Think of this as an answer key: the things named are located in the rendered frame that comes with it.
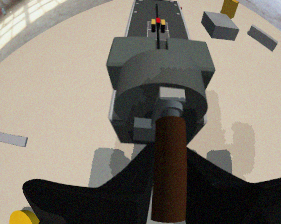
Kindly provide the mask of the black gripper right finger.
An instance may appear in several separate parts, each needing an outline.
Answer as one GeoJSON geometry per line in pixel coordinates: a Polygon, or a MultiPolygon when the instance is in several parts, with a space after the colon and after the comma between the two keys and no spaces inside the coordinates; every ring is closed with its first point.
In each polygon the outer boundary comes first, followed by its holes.
{"type": "Polygon", "coordinates": [[[248,224],[281,202],[281,177],[246,183],[187,147],[187,224],[248,224]]]}

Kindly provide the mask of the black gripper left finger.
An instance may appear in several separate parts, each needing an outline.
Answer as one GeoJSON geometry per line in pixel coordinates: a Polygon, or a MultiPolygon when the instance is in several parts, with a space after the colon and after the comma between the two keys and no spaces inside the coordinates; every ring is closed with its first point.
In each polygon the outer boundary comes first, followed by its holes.
{"type": "Polygon", "coordinates": [[[152,181],[155,177],[155,143],[148,143],[103,186],[79,186],[28,180],[24,197],[38,220],[59,224],[147,224],[152,181]]]}

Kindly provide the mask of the yellow rectangular block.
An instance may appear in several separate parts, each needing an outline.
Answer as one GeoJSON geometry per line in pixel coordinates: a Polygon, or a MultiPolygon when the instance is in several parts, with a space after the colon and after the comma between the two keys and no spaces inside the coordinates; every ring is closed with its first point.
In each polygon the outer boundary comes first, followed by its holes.
{"type": "Polygon", "coordinates": [[[237,0],[224,0],[224,4],[222,4],[221,14],[228,15],[228,18],[234,18],[234,12],[236,12],[236,8],[238,6],[237,0]]]}

